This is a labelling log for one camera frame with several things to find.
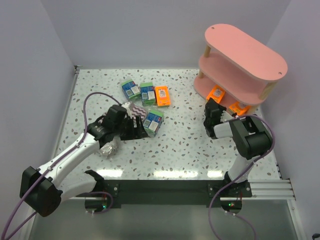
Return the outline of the green sponge pack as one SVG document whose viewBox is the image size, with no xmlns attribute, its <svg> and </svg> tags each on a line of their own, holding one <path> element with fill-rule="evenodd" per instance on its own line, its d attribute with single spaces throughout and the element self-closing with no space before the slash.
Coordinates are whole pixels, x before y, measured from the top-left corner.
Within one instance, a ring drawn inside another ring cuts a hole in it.
<svg viewBox="0 0 320 240">
<path fill-rule="evenodd" d="M 141 91 L 138 85 L 132 79 L 122 82 L 121 89 L 128 100 L 141 97 Z"/>
<path fill-rule="evenodd" d="M 140 93 L 143 106 L 154 106 L 157 103 L 155 87 L 152 82 L 141 83 Z"/>
<path fill-rule="evenodd" d="M 149 137 L 155 137 L 163 122 L 164 113 L 158 110 L 150 110 L 147 114 L 143 128 Z"/>
</svg>

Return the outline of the orange sponge box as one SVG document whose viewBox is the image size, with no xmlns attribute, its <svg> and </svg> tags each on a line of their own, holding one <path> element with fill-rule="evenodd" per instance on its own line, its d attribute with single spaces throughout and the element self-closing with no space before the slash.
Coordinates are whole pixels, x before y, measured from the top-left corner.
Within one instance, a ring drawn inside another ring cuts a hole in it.
<svg viewBox="0 0 320 240">
<path fill-rule="evenodd" d="M 210 93 L 207 95 L 206 100 L 209 101 L 210 99 L 213 99 L 216 103 L 220 103 L 225 96 L 226 91 L 220 87 L 219 85 L 215 85 Z"/>
<path fill-rule="evenodd" d="M 171 99 L 169 89 L 167 86 L 155 87 L 156 104 L 158 107 L 169 107 L 171 105 Z"/>
<path fill-rule="evenodd" d="M 242 116 L 245 113 L 248 112 L 248 110 L 251 108 L 250 105 L 243 104 L 241 102 L 234 102 L 231 104 L 228 108 L 227 111 L 229 112 L 230 115 L 232 116 Z"/>
</svg>

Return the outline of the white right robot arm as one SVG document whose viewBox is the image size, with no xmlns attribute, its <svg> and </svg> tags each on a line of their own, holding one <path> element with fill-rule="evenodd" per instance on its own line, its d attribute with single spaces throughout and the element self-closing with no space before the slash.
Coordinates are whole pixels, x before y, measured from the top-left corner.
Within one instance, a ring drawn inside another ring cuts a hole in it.
<svg viewBox="0 0 320 240">
<path fill-rule="evenodd" d="M 203 125 L 211 139 L 232 138 L 236 146 L 236 160 L 224 175 L 226 189 L 244 185 L 254 163 L 269 154 L 275 145 L 273 134 L 260 117 L 230 113 L 212 98 L 205 104 Z"/>
</svg>

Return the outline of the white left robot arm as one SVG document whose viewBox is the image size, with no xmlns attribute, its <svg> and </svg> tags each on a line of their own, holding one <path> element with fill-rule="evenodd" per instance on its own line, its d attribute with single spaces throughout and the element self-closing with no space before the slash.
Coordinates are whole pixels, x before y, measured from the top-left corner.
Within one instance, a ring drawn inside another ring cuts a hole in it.
<svg viewBox="0 0 320 240">
<path fill-rule="evenodd" d="M 42 217 L 52 214 L 65 200 L 106 190 L 105 179 L 94 170 L 85 171 L 74 182 L 64 179 L 82 161 L 100 150 L 115 137 L 122 141 L 148 137 L 139 114 L 129 107 L 113 105 L 105 115 L 88 124 L 84 133 L 54 159 L 38 168 L 28 167 L 22 173 L 20 198 Z"/>
</svg>

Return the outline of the pink three-tier shelf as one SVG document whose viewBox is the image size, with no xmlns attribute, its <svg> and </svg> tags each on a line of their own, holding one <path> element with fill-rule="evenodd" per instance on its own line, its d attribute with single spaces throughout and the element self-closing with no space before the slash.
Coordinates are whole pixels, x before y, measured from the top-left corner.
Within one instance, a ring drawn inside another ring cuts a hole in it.
<svg viewBox="0 0 320 240">
<path fill-rule="evenodd" d="M 253 113 L 288 72 L 279 53 L 233 25 L 214 24 L 205 30 L 204 38 L 194 89 L 206 98 L 218 85 L 225 91 L 220 102 L 225 107 L 240 102 Z"/>
</svg>

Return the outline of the purple striped sponge in wrap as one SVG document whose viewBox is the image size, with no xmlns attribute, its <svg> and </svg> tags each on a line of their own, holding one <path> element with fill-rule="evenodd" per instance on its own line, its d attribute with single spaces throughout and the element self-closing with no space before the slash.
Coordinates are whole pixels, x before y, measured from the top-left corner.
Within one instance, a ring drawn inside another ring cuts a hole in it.
<svg viewBox="0 0 320 240">
<path fill-rule="evenodd" d="M 133 102 L 130 104 L 129 108 L 133 117 L 140 116 L 142 122 L 146 119 L 148 112 L 145 108 L 136 105 Z"/>
</svg>

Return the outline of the grey scrubber in wrap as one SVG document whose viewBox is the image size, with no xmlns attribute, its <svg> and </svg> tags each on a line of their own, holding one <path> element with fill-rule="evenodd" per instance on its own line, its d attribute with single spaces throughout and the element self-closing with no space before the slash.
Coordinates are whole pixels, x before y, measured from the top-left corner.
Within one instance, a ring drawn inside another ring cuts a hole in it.
<svg viewBox="0 0 320 240">
<path fill-rule="evenodd" d="M 116 138 L 114 138 L 111 142 L 106 143 L 101 149 L 97 152 L 100 156 L 105 158 L 110 158 L 117 153 L 119 149 L 119 143 Z"/>
</svg>

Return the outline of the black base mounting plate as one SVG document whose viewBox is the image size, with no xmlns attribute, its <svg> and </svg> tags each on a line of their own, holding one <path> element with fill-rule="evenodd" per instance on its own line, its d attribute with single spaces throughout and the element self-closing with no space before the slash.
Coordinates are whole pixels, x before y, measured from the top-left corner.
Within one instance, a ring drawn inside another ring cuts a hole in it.
<svg viewBox="0 0 320 240">
<path fill-rule="evenodd" d="M 200 205 L 208 207 L 223 180 L 105 180 L 92 192 L 78 197 L 96 198 L 110 203 L 105 190 L 113 197 L 113 208 L 122 205 Z"/>
</svg>

